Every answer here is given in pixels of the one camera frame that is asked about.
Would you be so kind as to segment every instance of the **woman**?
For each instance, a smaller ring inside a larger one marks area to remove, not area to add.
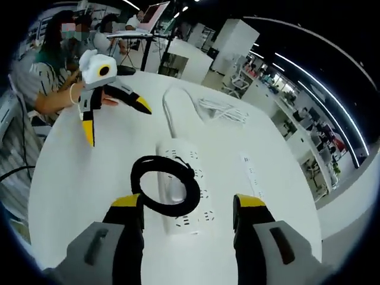
[[[93,19],[90,14],[84,14],[76,18],[74,36],[61,43],[66,57],[66,67],[70,71],[78,69],[79,59],[86,50],[95,49],[90,37],[92,21]]]
[[[74,23],[72,11],[55,14],[47,24],[40,52],[31,66],[31,72],[39,77],[40,90],[34,98],[34,109],[55,120],[57,112],[78,102],[83,83],[75,83],[79,70],[72,74],[66,69],[61,48],[62,24]],[[102,103],[116,105],[103,94]]]
[[[117,22],[118,16],[115,14],[104,16],[100,23],[99,31],[94,36],[93,43],[99,53],[114,57],[119,65],[122,61],[121,55],[126,55],[126,44],[120,39],[107,39],[107,34],[111,34],[117,30]]]

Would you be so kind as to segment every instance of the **computer monitor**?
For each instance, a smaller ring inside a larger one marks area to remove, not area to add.
[[[164,13],[169,2],[170,1],[150,5],[148,7],[148,10],[145,12],[144,19],[142,19],[142,22],[138,25],[138,28],[151,32],[154,26],[156,25],[156,22],[161,17],[162,13]]]
[[[314,108],[310,108],[309,114],[315,122],[321,118],[321,116],[317,113],[317,111]]]
[[[331,127],[328,124],[326,124],[322,128],[323,128],[323,133],[325,134],[327,139],[329,141],[333,141],[333,139],[335,138],[335,134],[334,134],[334,131],[331,129]]]

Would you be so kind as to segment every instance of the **office chair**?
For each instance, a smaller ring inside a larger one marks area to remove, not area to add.
[[[246,91],[249,87],[249,83],[245,81],[242,77],[242,66],[239,64],[236,67],[237,73],[231,76],[231,85],[227,86],[223,83],[221,91],[227,95],[235,96],[240,99],[243,92]]]

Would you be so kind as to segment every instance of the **power strip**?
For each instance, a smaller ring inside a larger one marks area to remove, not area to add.
[[[259,186],[259,183],[257,181],[257,174],[255,173],[255,168],[253,166],[251,158],[243,152],[240,152],[239,156],[243,163],[245,173],[249,179],[249,183],[251,184],[251,189],[254,197],[260,198],[265,202],[264,191]]]
[[[182,163],[176,158],[180,157],[185,163],[188,163],[194,170],[194,178],[201,190],[201,200],[193,212],[182,217],[164,217],[164,226],[168,235],[198,234],[205,230],[211,230],[210,223],[213,223],[215,220],[216,216],[211,203],[211,193],[207,189],[205,172],[201,166],[201,159],[198,153],[196,146],[178,138],[163,141],[157,147],[158,155]],[[178,201],[178,197],[183,195],[184,191],[177,186],[179,181],[176,181],[176,178],[172,175],[162,172],[159,172],[158,177],[161,202],[165,204],[180,202]],[[173,185],[176,185],[178,191],[172,189]]]

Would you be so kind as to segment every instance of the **white cabinet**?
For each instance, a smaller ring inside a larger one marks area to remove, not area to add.
[[[242,97],[242,101],[262,110],[269,118],[272,118],[279,110],[266,86],[254,80]]]
[[[311,152],[310,144],[304,137],[302,130],[298,130],[286,141],[299,164],[304,163]]]

